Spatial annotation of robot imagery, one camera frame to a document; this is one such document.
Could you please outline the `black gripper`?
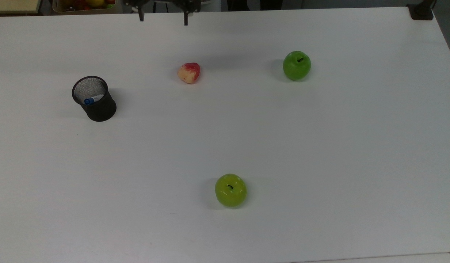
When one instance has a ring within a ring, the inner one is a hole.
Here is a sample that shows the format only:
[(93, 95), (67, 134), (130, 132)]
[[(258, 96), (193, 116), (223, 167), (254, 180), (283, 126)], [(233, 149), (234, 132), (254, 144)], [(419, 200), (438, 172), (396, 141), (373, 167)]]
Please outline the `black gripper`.
[(184, 12), (184, 25), (188, 25), (189, 13), (199, 12), (201, 9), (201, 0), (124, 0), (123, 4), (130, 6), (135, 11), (138, 11), (138, 16), (141, 22), (144, 21), (144, 12), (142, 8), (149, 2), (173, 4)]

